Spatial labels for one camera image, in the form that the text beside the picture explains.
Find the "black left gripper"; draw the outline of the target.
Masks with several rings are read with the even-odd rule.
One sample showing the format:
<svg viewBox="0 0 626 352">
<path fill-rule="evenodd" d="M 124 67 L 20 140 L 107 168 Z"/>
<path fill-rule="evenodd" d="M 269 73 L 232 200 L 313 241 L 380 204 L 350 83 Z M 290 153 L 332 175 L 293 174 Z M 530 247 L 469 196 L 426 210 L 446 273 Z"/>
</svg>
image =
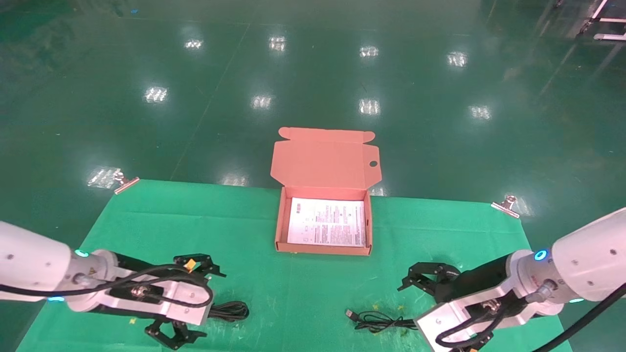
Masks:
<svg viewBox="0 0 626 352">
<path fill-rule="evenodd" d="M 126 278 L 129 275 L 137 272 L 145 272 L 148 269 L 153 269 L 160 264 L 151 264 L 141 259 L 125 256 L 120 253 L 115 254 L 117 260 L 117 267 L 119 269 L 128 270 L 129 273 L 121 273 L 119 278 Z M 219 276 L 226 278 L 226 274 L 221 272 L 221 267 L 213 262 L 210 255 L 197 253 L 188 254 L 174 257 L 174 263 L 181 265 L 189 273 L 199 274 L 202 277 L 208 275 Z M 170 278 L 181 274 L 182 271 L 168 267 L 165 269 L 155 269 L 150 272 L 144 273 L 141 276 L 137 276 L 132 280 L 149 280 L 155 278 Z M 162 325 L 171 325 L 172 336 L 168 336 L 161 331 Z M 160 343 L 162 346 L 170 350 L 179 350 L 184 345 L 192 345 L 196 343 L 197 339 L 206 338 L 206 333 L 201 330 L 190 330 L 184 322 L 179 321 L 165 321 L 155 320 L 145 328 L 145 333 Z"/>
</svg>

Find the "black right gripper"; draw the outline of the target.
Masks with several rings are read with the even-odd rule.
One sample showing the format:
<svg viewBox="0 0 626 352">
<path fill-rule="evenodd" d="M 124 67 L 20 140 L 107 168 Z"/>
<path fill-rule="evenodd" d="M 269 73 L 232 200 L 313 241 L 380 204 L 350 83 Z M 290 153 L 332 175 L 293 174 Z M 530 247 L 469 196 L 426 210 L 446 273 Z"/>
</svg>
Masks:
<svg viewBox="0 0 626 352">
<path fill-rule="evenodd" d="M 510 254 L 501 256 L 501 258 L 463 272 L 445 263 L 415 263 L 402 278 L 397 291 L 414 286 L 429 295 L 434 295 L 436 303 L 451 302 L 500 285 L 509 276 L 507 265 L 510 256 Z M 478 352 L 492 338 L 493 334 L 489 334 L 476 343 L 457 349 L 457 351 Z"/>
</svg>

